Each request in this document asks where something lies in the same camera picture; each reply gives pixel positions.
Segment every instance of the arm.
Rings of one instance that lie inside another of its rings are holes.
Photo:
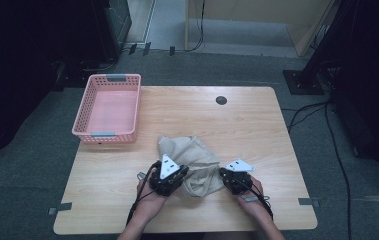
[[[261,182],[251,176],[252,183],[257,186],[257,188],[263,193],[263,187]],[[260,233],[263,239],[285,239],[279,229],[273,222],[267,210],[259,201],[255,202],[245,202],[245,198],[254,196],[251,192],[247,192],[243,195],[237,196],[237,201],[239,206],[247,213],[249,216],[254,218],[260,227]]]
[[[143,180],[139,181],[139,184],[137,185],[137,192],[139,192],[142,182]],[[145,187],[143,188],[142,193],[140,195],[141,198],[139,203],[137,204],[136,211],[134,212],[132,219],[130,220],[129,224],[126,226],[124,231],[118,236],[117,240],[140,239],[146,225],[148,225],[148,223],[161,211],[162,207],[164,206],[164,203],[167,201],[168,198],[160,196],[155,192],[151,192],[152,189],[149,187],[149,183],[145,184]]]

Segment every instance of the hand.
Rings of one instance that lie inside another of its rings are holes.
[[[263,195],[263,186],[261,185],[261,182],[258,181],[256,178],[251,176],[252,184],[255,185],[258,190],[260,190],[261,195]],[[258,190],[252,186],[252,190],[254,192],[258,193]],[[264,208],[264,206],[259,201],[253,201],[253,202],[245,202],[245,198],[253,197],[255,196],[251,191],[247,191],[246,193],[237,196],[237,201],[239,206],[244,210],[245,213],[250,215],[251,217],[257,218],[257,217],[270,217],[267,210]]]
[[[140,201],[137,204],[135,216],[145,219],[147,222],[151,221],[157,214],[161,211],[164,203],[167,201],[167,197],[158,195],[156,192],[152,192],[152,188],[149,186],[149,180],[151,178],[152,172],[147,176],[147,181],[143,187],[142,193],[140,194]],[[139,181],[137,185],[137,192],[140,191],[142,187],[143,179]]]

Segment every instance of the crumpled cloth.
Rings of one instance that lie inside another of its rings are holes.
[[[159,138],[160,156],[167,154],[175,163],[189,167],[181,192],[189,197],[205,197],[221,189],[217,156],[197,137]]]

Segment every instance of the basket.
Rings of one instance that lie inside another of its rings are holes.
[[[91,75],[72,133],[85,144],[135,142],[140,85],[139,74]]]

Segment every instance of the white triangular marker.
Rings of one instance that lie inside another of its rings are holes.
[[[167,154],[163,155],[162,163],[161,163],[161,173],[160,173],[160,178],[164,179],[177,170],[179,170],[180,167],[177,165],[171,158],[167,156]]]
[[[245,171],[254,171],[255,168],[248,163],[242,161],[240,158],[226,165],[225,168],[232,172],[245,172]]]

